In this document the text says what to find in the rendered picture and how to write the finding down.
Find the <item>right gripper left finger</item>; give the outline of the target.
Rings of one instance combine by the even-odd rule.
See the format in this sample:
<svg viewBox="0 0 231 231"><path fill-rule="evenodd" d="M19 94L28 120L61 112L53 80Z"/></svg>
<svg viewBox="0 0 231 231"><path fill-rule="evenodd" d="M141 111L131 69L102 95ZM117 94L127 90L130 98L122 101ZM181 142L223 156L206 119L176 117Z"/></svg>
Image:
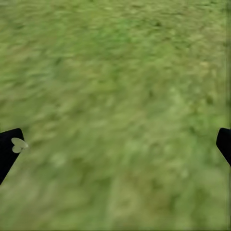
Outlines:
<svg viewBox="0 0 231 231"><path fill-rule="evenodd" d="M0 133L0 184L4 181L22 149L27 147L20 128Z"/></svg>

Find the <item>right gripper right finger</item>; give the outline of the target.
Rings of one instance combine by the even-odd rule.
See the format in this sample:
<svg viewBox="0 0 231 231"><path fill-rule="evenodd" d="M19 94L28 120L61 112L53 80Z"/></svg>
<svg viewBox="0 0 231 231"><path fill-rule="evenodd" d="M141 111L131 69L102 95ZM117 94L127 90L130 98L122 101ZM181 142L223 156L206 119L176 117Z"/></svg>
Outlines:
<svg viewBox="0 0 231 231"><path fill-rule="evenodd" d="M220 128L216 145L231 166L231 130Z"/></svg>

